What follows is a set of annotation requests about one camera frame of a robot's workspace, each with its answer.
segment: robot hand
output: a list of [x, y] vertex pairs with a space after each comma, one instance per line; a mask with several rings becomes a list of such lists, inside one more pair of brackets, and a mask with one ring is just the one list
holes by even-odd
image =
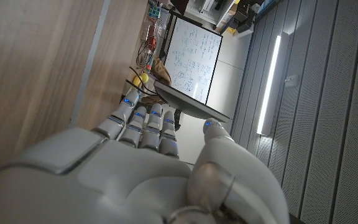
[[193, 206], [174, 212], [170, 223], [289, 223], [283, 191], [269, 169], [215, 119], [206, 120], [203, 131], [205, 146], [187, 185]]

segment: wall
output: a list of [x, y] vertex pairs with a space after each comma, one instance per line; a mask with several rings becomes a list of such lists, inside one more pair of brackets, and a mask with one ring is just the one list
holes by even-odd
[[[203, 24], [212, 30], [212, 24], [185, 13], [186, 17]], [[246, 63], [251, 35], [237, 39], [232, 34], [223, 33], [215, 73], [209, 91], [207, 105], [233, 119], [237, 96], [240, 90], [244, 66]], [[168, 105], [164, 110], [172, 110]], [[205, 120], [183, 114], [180, 118], [181, 128], [177, 131], [180, 160], [194, 164], [204, 146], [203, 125]], [[223, 123], [229, 132], [230, 123]]]
[[[268, 136], [256, 133], [275, 38], [290, 36]], [[358, 223], [358, 1], [284, 0], [255, 25], [232, 127], [305, 223]], [[298, 77], [295, 86], [285, 77]]]
[[[111, 113], [131, 73], [146, 5], [145, 0], [0, 1], [0, 165], [66, 129], [80, 85], [86, 90], [77, 125], [92, 128]], [[101, 21], [105, 25], [96, 30]]]

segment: wire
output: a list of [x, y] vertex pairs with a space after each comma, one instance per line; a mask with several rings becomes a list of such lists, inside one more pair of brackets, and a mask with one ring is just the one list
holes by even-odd
[[159, 96], [159, 95], [155, 95], [155, 94], [150, 94], [150, 93], [146, 93], [145, 91], [141, 90], [139, 87], [135, 86], [135, 84], [133, 84], [131, 81], [129, 80], [125, 80], [126, 82], [128, 82], [129, 84], [131, 84], [133, 87], [137, 88], [137, 90], [139, 90], [140, 92], [149, 95], [149, 96]]
[[149, 89], [146, 87], [146, 85], [145, 85], [144, 82], [142, 81], [142, 78], [141, 78], [140, 75], [134, 70], [134, 68], [132, 68], [131, 66], [129, 66], [129, 68], [132, 69], [132, 71], [134, 71], [134, 73], [135, 73], [136, 76], [139, 78], [140, 82], [142, 83], [142, 86], [143, 86], [146, 90], [148, 90], [148, 91], [151, 92], [151, 93], [154, 93], [154, 94], [158, 95], [158, 93], [156, 93], [156, 92], [154, 92], [154, 91], [151, 91], [151, 90], [149, 90]]
[[148, 56], [147, 56], [146, 60], [143, 60], [143, 58], [139, 59], [139, 56], [142, 53], [144, 53], [145, 49], [147, 49], [149, 47], [152, 47], [152, 44], [145, 45], [147, 43], [147, 41], [149, 41], [150, 38], [155, 38], [155, 37], [153, 35], [148, 36], [147, 39], [142, 42], [142, 44], [140, 45], [140, 47], [139, 47], [139, 49], [137, 51], [136, 64], [141, 68], [147, 65], [147, 63], [151, 60], [151, 58], [153, 57], [153, 54], [155, 53], [156, 47], [154, 47], [153, 51], [148, 53]]

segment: white robotic hand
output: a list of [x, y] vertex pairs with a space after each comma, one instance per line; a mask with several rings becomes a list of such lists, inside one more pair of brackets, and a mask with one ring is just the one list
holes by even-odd
[[170, 223], [209, 223], [211, 216], [216, 223], [289, 223], [283, 191], [269, 169], [215, 119], [206, 120], [203, 131], [205, 146], [187, 185], [193, 207], [177, 210]]
[[160, 131], [161, 105], [145, 128], [139, 107], [124, 129], [138, 99], [131, 91], [92, 131], [67, 129], [0, 168], [0, 223], [289, 223], [276, 178], [215, 119], [191, 171], [171, 111]]

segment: handwriting on whiteboard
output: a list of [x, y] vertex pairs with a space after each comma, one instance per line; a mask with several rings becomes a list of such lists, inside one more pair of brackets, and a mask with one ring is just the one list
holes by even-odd
[[178, 18], [165, 62], [172, 87], [206, 103], [221, 39]]

